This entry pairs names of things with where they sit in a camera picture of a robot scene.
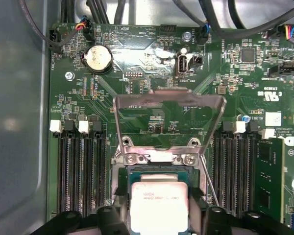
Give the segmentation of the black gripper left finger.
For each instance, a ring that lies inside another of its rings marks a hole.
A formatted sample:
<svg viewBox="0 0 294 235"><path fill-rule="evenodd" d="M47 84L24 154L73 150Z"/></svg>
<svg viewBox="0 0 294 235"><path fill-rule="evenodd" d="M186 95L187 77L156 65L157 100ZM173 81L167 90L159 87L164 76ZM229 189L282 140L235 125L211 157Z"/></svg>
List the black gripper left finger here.
<svg viewBox="0 0 294 235"><path fill-rule="evenodd" d="M128 235L127 226L116 209L104 206L87 217L78 211L59 213L40 227L42 235Z"/></svg>

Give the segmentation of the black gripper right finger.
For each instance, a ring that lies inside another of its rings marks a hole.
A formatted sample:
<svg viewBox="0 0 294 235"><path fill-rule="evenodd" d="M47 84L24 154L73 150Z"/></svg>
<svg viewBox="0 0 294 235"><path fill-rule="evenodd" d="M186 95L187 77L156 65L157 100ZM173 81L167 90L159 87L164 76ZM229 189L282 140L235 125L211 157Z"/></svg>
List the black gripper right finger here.
<svg viewBox="0 0 294 235"><path fill-rule="evenodd" d="M201 235L293 235L294 230L265 213L245 211L234 217L221 207L209 207L201 224Z"/></svg>

